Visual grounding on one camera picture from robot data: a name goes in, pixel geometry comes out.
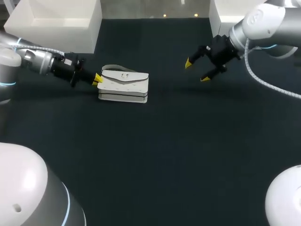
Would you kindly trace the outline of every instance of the light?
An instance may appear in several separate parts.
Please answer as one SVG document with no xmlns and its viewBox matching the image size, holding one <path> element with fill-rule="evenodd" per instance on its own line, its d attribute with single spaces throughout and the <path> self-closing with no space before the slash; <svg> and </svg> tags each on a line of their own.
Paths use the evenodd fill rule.
<svg viewBox="0 0 301 226">
<path fill-rule="evenodd" d="M 63 183 L 65 189 L 66 189 L 66 192 L 67 192 L 67 197 L 68 197 L 68 206 L 67 206 L 67 212 L 66 212 L 66 216 L 65 216 L 65 219 L 62 223 L 62 226 L 65 226 L 66 222 L 67 222 L 67 219 L 68 219 L 68 216 L 69 216 L 69 211 L 70 211 L 70 195 L 69 195 L 69 192 L 68 192 L 68 189 L 66 187 L 66 185 Z"/>
<path fill-rule="evenodd" d="M 37 184 L 36 174 L 32 171 L 26 172 L 23 181 L 23 187 L 26 190 L 31 191 L 36 187 L 36 184 Z"/>
<path fill-rule="evenodd" d="M 14 86 L 16 84 L 16 82 L 13 82 L 13 83 L 3 83 L 3 82 L 0 82 L 0 86 Z"/>
</svg>

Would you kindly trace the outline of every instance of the wall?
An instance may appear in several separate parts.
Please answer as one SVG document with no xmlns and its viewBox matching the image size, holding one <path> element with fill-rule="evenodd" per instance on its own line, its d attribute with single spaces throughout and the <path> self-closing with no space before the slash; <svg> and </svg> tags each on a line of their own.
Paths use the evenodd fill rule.
<svg viewBox="0 0 301 226">
<path fill-rule="evenodd" d="M 106 19 L 208 17 L 210 0 L 100 0 Z"/>
</svg>

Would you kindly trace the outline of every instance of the white container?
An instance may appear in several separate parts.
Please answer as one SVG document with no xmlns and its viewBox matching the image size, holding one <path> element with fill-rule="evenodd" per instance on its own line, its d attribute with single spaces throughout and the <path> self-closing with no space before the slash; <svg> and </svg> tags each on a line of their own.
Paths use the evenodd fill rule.
<svg viewBox="0 0 301 226">
<path fill-rule="evenodd" d="M 229 35 L 229 30 L 245 15 L 266 0 L 210 0 L 209 20 L 212 35 Z"/>
<path fill-rule="evenodd" d="M 100 0 L 21 0 L 4 28 L 43 47 L 94 53 L 102 17 Z"/>
</svg>

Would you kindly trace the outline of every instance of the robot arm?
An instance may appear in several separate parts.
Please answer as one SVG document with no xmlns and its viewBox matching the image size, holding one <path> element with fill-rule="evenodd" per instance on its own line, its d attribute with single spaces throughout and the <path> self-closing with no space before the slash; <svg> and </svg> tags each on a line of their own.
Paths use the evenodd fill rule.
<svg viewBox="0 0 301 226">
<path fill-rule="evenodd" d="M 84 59 L 67 59 L 60 51 L 39 47 L 34 43 L 5 32 L 0 32 L 0 44 L 7 47 L 16 47 L 14 50 L 22 59 L 22 67 L 39 74 L 52 73 L 58 78 L 69 81 L 72 87 L 78 81 L 97 85 L 102 80 L 97 73 L 91 73 L 84 69 Z"/>
<path fill-rule="evenodd" d="M 217 35 L 211 46 L 200 46 L 188 58 L 185 68 L 207 55 L 216 68 L 205 74 L 201 80 L 211 80 L 219 73 L 227 71 L 227 62 L 243 57 L 247 39 L 250 40 L 249 49 L 258 47 L 272 57 L 287 58 L 301 47 L 300 22 L 301 0 L 268 0 L 233 26 L 229 37 Z"/>
</svg>

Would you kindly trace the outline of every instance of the handbag flap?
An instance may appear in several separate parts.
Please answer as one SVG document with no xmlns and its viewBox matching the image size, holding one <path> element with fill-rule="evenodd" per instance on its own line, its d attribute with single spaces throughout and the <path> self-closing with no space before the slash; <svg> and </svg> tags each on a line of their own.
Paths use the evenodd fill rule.
<svg viewBox="0 0 301 226">
<path fill-rule="evenodd" d="M 149 78 L 149 74 L 147 73 L 121 72 L 111 70 L 104 70 L 102 72 L 102 76 L 119 81 L 142 81 Z"/>
</svg>

